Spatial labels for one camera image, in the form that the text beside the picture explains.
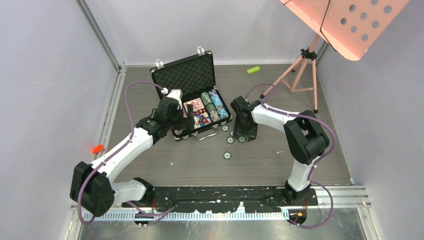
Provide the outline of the red playing card box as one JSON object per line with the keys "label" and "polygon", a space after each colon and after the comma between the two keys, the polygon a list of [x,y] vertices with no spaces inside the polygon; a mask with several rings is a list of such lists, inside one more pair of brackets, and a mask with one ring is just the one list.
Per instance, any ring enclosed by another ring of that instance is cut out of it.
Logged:
{"label": "red playing card box", "polygon": [[192,106],[193,112],[199,111],[199,110],[201,110],[205,107],[201,98],[195,98],[195,99],[192,99],[192,100],[185,102],[184,107],[187,111],[189,110],[189,105]]}

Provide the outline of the black poker set case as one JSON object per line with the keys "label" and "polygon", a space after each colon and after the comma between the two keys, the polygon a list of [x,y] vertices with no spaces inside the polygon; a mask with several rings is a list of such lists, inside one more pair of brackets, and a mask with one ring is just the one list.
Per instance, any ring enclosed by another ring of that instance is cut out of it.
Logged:
{"label": "black poker set case", "polygon": [[[191,55],[169,63],[163,63],[161,60],[156,61],[156,66],[149,70],[150,76],[155,84],[160,85],[168,90],[180,89],[182,91],[182,108],[183,117],[187,117],[185,102],[193,99],[201,98],[203,92],[209,93],[215,89],[224,104],[225,109],[229,113],[229,118],[221,119],[218,122],[212,122],[209,125],[190,130],[173,130],[172,135],[176,141],[181,141],[189,137],[197,137],[200,133],[208,130],[216,129],[232,121],[233,117],[227,104],[225,103],[220,91],[217,89],[215,76],[214,58],[210,50],[204,50],[203,47],[197,48],[197,54]],[[209,113],[204,107],[193,112],[193,115],[201,113]]]}

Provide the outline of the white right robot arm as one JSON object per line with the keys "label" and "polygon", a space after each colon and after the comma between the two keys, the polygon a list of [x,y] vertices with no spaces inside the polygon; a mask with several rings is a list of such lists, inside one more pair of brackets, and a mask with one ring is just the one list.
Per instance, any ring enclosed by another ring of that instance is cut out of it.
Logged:
{"label": "white right robot arm", "polygon": [[255,140],[259,125],[271,127],[285,135],[294,163],[284,185],[284,195],[288,203],[299,205],[311,186],[313,163],[330,145],[321,122],[310,110],[284,111],[259,100],[249,103],[242,96],[235,98],[230,106],[236,114],[233,136],[237,140]]}

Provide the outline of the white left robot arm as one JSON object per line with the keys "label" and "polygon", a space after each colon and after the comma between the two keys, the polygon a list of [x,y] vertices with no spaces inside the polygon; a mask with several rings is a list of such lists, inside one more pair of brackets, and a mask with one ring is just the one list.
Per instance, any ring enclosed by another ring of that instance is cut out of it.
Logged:
{"label": "white left robot arm", "polygon": [[72,175],[70,198],[76,202],[78,216],[86,210],[101,217],[117,204],[135,201],[141,207],[153,202],[153,193],[142,179],[116,183],[119,173],[137,156],[151,148],[168,131],[183,130],[189,126],[183,116],[183,92],[172,89],[158,104],[153,116],[141,119],[130,134],[100,158],[78,163]]}

